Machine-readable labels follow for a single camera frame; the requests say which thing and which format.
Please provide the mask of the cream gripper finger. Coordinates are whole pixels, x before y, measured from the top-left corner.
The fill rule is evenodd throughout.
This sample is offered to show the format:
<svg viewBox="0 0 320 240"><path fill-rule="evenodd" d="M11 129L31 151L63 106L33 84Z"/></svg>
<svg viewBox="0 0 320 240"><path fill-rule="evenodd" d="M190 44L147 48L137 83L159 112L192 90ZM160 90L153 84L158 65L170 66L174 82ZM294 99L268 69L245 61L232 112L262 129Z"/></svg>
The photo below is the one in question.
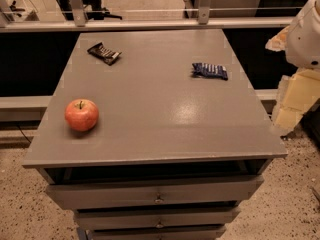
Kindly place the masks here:
<svg viewBox="0 0 320 240"><path fill-rule="evenodd" d="M277 89L272 123L278 132L291 132L320 99L320 70L299 68L283 76Z"/></svg>
<svg viewBox="0 0 320 240"><path fill-rule="evenodd" d="M286 39L289 27L283 28L275 36L269 39L265 45L265 48L270 51L279 52L286 49Z"/></svg>

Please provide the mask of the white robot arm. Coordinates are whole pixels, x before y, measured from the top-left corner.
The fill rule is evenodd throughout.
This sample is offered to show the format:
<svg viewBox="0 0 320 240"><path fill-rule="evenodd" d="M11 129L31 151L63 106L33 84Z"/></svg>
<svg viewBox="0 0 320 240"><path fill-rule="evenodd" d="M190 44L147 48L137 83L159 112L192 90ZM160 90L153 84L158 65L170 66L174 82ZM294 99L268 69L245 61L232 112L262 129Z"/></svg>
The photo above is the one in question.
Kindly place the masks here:
<svg viewBox="0 0 320 240"><path fill-rule="evenodd" d="M320 99L320 0L308 0L265 48L284 51L287 62L297 67L291 77L283 76L279 82L272 112L274 129L287 135Z"/></svg>

